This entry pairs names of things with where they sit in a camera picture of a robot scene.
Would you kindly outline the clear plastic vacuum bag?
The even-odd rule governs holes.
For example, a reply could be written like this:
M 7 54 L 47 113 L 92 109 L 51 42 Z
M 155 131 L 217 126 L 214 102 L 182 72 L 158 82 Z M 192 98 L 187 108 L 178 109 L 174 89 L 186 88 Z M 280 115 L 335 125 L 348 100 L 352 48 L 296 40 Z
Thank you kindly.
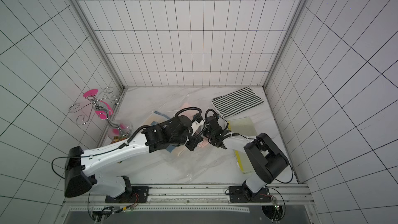
M 164 122 L 182 108 L 212 107 L 211 100 L 230 92 L 230 88 L 131 88 L 119 109 L 118 118 L 134 127 Z M 173 119 L 164 138 L 153 145 L 155 152 L 131 158 L 120 164 L 122 175 L 134 184 L 228 184 L 239 179 L 231 150 L 204 143 L 194 151 L 185 144 L 189 138 L 188 122 Z

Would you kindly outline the pink towel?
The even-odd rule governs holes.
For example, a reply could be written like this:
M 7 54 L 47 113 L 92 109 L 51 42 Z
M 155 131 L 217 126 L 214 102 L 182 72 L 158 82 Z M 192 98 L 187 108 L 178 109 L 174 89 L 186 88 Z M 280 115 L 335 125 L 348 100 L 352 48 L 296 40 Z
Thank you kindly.
M 192 105 L 188 102 L 185 102 L 181 106 L 181 109 L 188 108 L 188 107 L 192 107 Z M 197 110 L 188 110 L 188 111 L 185 111 L 182 114 L 180 114 L 180 116 L 184 115 L 184 116 L 187 116 L 190 120 L 193 120 L 193 116 L 197 113 L 198 113 Z M 203 140 L 200 143 L 198 143 L 197 148 L 204 148 L 207 145 L 208 145 L 207 138 L 203 138 Z

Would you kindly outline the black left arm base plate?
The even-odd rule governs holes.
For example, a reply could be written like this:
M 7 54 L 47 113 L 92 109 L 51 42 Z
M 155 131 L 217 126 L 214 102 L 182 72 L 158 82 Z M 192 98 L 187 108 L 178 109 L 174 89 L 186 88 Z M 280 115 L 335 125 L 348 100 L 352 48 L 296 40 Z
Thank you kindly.
M 146 203 L 149 195 L 148 186 L 132 186 L 129 178 L 127 176 L 122 176 L 125 185 L 124 192 L 112 198 L 111 196 L 106 196 L 106 203 Z

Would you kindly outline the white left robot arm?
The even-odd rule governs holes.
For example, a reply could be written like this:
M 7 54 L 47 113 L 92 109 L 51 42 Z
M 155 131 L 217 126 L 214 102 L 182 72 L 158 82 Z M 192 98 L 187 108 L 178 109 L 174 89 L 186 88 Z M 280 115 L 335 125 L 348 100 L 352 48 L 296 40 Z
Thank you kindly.
M 197 114 L 190 119 L 174 116 L 156 125 L 143 125 L 124 141 L 96 149 L 70 149 L 64 173 L 64 195 L 73 198 L 89 191 L 117 198 L 128 191 L 130 181 L 116 169 L 124 160 L 150 154 L 169 146 L 195 149 L 202 141 L 205 121 Z

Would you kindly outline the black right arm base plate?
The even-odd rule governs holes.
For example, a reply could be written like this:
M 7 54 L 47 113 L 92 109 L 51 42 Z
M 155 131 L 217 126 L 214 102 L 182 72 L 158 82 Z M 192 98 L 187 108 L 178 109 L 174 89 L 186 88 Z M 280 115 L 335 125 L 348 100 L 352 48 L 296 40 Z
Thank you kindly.
M 267 187 L 252 193 L 244 186 L 230 186 L 227 190 L 231 203 L 271 203 L 272 197 Z

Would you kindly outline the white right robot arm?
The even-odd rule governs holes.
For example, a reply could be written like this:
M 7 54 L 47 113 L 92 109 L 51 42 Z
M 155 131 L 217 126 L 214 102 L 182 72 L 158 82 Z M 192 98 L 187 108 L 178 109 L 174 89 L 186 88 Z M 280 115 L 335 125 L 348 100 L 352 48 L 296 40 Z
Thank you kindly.
M 218 115 L 205 118 L 204 136 L 214 147 L 232 149 L 247 155 L 254 172 L 243 182 L 242 187 L 243 192 L 249 196 L 256 195 L 290 166 L 286 155 L 267 134 L 244 136 L 227 127 L 222 128 L 218 120 Z

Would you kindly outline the blue and beige towel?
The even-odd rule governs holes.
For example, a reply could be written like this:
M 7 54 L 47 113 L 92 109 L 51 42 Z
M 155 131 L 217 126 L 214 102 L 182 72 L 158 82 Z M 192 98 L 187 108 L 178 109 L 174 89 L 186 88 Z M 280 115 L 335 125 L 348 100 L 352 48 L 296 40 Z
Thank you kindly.
M 151 125 L 144 129 L 145 145 L 149 152 L 179 147 L 187 142 L 190 133 L 191 120 L 184 116 L 175 116 L 159 124 Z

